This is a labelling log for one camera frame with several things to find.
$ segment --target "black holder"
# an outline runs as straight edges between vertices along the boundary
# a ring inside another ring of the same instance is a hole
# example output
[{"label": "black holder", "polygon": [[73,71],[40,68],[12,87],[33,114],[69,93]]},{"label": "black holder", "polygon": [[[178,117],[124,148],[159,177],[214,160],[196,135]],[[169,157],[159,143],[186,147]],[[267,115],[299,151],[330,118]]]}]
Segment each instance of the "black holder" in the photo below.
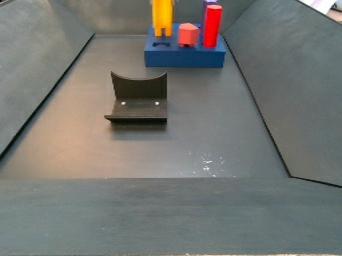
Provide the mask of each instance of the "black holder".
[{"label": "black holder", "polygon": [[129,79],[111,72],[115,91],[111,122],[167,122],[167,73],[152,79]]}]

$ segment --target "pink cylinder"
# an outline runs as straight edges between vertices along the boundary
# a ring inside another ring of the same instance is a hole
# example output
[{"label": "pink cylinder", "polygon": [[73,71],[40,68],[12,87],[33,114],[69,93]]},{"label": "pink cylinder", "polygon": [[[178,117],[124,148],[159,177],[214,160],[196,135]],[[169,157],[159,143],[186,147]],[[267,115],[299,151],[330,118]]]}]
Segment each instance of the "pink cylinder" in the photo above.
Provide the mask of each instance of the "pink cylinder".
[{"label": "pink cylinder", "polygon": [[203,46],[215,47],[218,43],[219,24],[222,17],[222,6],[208,5],[206,15],[206,27],[203,35]]}]

